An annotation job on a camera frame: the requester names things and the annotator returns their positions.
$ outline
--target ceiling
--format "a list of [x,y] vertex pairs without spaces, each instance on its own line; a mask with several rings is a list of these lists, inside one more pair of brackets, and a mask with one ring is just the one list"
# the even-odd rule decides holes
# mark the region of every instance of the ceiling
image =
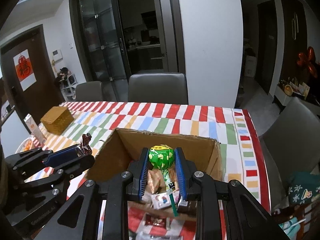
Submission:
[[20,0],[0,30],[0,36],[7,36],[24,25],[53,16],[62,1]]

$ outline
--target white box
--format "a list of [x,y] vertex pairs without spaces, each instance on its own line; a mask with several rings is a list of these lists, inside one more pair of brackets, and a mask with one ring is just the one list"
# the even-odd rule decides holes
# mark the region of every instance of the white box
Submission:
[[247,56],[245,58],[244,75],[246,77],[254,77],[256,74],[257,58],[253,56]]
[[33,135],[36,137],[36,139],[43,144],[46,141],[46,137],[43,135],[39,127],[37,126],[35,120],[33,120],[31,114],[27,114],[27,116],[24,118],[24,122],[28,126],[29,130]]

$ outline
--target door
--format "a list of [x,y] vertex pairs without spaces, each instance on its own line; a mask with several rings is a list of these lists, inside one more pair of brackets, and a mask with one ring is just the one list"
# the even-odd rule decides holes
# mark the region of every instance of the door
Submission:
[[170,0],[154,0],[164,71],[178,72],[176,41]]
[[277,53],[277,15],[275,0],[258,4],[259,48],[255,79],[268,94]]
[[38,27],[1,49],[2,74],[11,89],[15,108],[21,118],[31,114],[37,124],[47,111],[62,102],[41,29]]
[[127,101],[131,74],[117,0],[79,0],[79,3],[93,79],[102,82],[105,100]]
[[299,52],[307,51],[307,23],[303,4],[298,0],[281,0],[284,16],[284,54],[280,79],[301,80],[296,61]]

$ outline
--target brown door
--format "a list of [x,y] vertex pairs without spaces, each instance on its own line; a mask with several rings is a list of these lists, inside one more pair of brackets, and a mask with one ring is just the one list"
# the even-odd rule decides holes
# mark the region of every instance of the brown door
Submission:
[[21,118],[31,114],[37,124],[51,107],[62,102],[41,31],[40,26],[1,49],[1,69],[11,90],[9,97]]
[[281,0],[284,16],[284,53],[280,79],[294,77],[303,80],[297,66],[299,52],[307,52],[307,23],[303,4],[298,0]]

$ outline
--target cabinet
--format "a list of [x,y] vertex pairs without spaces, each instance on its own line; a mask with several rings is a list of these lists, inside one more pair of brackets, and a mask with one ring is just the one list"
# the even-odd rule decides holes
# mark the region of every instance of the cabinet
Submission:
[[301,81],[301,69],[296,61],[299,52],[307,51],[307,23],[303,4],[298,0],[281,0],[281,3],[284,16],[284,54],[280,79],[297,77]]

